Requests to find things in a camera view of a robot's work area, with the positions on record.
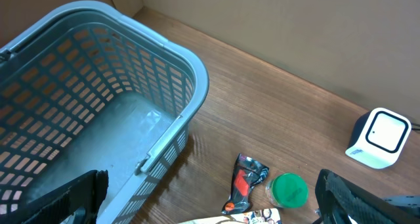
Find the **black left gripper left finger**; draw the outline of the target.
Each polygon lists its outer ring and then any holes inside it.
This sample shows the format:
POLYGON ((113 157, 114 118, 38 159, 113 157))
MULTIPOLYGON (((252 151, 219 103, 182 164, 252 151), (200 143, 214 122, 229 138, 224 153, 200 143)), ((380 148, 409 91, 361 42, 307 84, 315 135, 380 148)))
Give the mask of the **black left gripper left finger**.
POLYGON ((1 218, 8 224, 95 224, 108 190, 108 172, 91 170, 1 218))

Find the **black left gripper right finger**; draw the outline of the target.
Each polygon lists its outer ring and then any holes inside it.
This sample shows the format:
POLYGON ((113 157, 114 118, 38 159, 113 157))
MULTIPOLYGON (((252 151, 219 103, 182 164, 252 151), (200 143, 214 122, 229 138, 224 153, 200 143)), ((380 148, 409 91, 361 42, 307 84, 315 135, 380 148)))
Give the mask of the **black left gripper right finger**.
POLYGON ((320 171, 315 195, 315 224, 419 224, 418 195, 379 198, 328 169, 320 171))

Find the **green lid jar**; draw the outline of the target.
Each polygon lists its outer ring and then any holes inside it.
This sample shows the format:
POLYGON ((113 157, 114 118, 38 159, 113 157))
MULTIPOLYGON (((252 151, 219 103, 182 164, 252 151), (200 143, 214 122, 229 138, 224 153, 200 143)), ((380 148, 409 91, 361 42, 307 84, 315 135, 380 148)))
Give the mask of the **green lid jar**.
POLYGON ((309 196, 306 181, 295 173, 283 173, 265 187, 269 202, 278 208, 303 207, 309 196))

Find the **dried mushroom snack bag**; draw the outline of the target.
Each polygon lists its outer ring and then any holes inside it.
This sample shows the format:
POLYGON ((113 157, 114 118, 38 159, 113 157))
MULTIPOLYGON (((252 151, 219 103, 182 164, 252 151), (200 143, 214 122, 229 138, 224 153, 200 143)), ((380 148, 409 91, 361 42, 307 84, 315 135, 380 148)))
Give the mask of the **dried mushroom snack bag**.
POLYGON ((180 224, 282 224, 276 208, 185 221, 180 224))

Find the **black red packaged item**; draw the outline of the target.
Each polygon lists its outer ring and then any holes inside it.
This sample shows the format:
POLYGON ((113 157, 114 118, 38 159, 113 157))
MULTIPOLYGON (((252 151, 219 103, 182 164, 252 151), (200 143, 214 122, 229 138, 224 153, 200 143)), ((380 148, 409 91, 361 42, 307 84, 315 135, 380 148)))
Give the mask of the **black red packaged item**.
POLYGON ((268 177, 268 172, 269 167, 251 157, 238 154, 232 174, 230 196, 221 213, 232 215, 249 211, 252 207, 249 201, 250 193, 268 177))

